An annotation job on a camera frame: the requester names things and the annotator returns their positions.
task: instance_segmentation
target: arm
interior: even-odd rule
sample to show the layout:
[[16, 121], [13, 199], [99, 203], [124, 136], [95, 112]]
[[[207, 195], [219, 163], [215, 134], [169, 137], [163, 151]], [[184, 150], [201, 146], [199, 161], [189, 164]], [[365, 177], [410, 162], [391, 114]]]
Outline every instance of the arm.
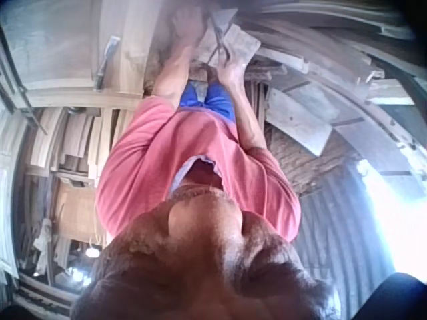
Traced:
[[264, 132], [245, 94], [244, 73], [246, 65], [236, 57], [232, 50], [230, 60], [225, 62], [224, 52], [218, 63], [218, 80], [229, 92], [236, 114], [239, 144], [244, 151], [252, 148], [267, 149]]
[[183, 9], [173, 19], [177, 41], [171, 49], [171, 57], [156, 79], [153, 95], [171, 102], [175, 109], [188, 81], [189, 65], [197, 43], [203, 35], [201, 9]]

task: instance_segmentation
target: corrugated metal roof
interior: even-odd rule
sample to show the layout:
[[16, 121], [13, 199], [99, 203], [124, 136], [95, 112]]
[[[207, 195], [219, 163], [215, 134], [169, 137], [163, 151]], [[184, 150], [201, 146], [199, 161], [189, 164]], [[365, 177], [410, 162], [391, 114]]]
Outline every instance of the corrugated metal roof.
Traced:
[[351, 319], [394, 267], [355, 164], [335, 168], [318, 186], [300, 197], [293, 244], [313, 277], [336, 286], [342, 319]]

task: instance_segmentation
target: man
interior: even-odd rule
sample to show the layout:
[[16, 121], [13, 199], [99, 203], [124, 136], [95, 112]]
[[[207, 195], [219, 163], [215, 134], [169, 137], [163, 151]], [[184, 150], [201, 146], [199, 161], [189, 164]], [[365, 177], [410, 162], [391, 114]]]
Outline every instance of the man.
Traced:
[[335, 319], [333, 291], [289, 244], [300, 205], [266, 150], [246, 66], [221, 58], [220, 84], [198, 103], [186, 85], [201, 11], [179, 11], [174, 24], [153, 96], [103, 171], [97, 209], [113, 241], [72, 318]]

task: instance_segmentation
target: pink shirt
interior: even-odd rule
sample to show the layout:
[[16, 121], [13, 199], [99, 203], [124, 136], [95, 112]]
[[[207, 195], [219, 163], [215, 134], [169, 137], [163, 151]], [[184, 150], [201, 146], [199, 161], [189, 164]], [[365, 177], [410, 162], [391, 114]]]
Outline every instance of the pink shirt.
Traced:
[[298, 198], [278, 162], [262, 149], [245, 152], [236, 125], [213, 111], [180, 108], [160, 97], [143, 100], [104, 167], [97, 212], [113, 237], [165, 201], [185, 163], [202, 156], [215, 165], [224, 191], [241, 209], [267, 219], [291, 241], [298, 232]]

